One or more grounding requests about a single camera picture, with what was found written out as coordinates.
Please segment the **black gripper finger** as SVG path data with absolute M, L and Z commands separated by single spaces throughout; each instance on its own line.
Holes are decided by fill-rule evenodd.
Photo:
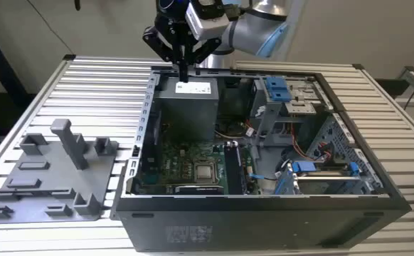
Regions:
M 168 23 L 147 27 L 143 33 L 143 40 L 155 51 L 163 61 L 177 66 L 179 81 L 184 81 L 184 59 L 177 32 L 173 25 Z
M 200 64 L 207 56 L 219 47 L 221 40 L 216 38 L 207 39 L 201 46 L 195 50 L 193 47 L 199 42 L 188 25 L 183 25 L 183 82 L 188 81 L 188 68 L 195 64 Z

